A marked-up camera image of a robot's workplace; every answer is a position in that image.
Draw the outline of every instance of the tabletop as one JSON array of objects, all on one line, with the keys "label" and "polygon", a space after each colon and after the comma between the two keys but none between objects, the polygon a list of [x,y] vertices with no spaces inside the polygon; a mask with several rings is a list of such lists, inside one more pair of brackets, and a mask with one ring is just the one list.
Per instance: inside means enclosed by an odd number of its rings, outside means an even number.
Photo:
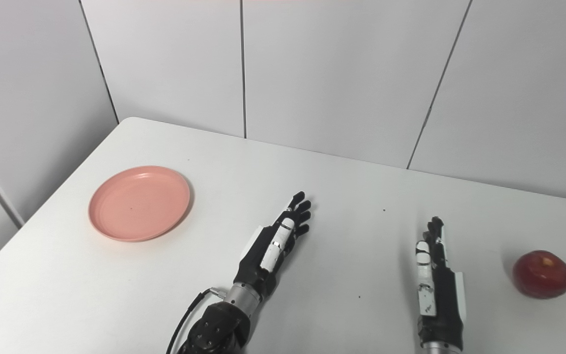
[{"label": "tabletop", "polygon": [[[100,235],[90,197],[141,165],[182,173],[189,213],[153,240]],[[566,294],[527,298],[509,279],[533,249],[566,261],[566,199],[128,118],[0,251],[0,354],[164,353],[195,295],[230,287],[255,228],[299,190],[311,230],[247,354],[416,353],[415,242],[434,215],[465,272],[465,352],[566,352]]]}]

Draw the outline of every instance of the red apple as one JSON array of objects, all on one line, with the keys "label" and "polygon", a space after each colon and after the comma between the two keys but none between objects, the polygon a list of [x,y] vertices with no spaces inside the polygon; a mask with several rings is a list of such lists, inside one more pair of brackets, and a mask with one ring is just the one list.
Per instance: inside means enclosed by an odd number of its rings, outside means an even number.
[{"label": "red apple", "polygon": [[548,251],[532,251],[512,267],[514,285],[527,296],[553,298],[566,293],[566,263]]}]

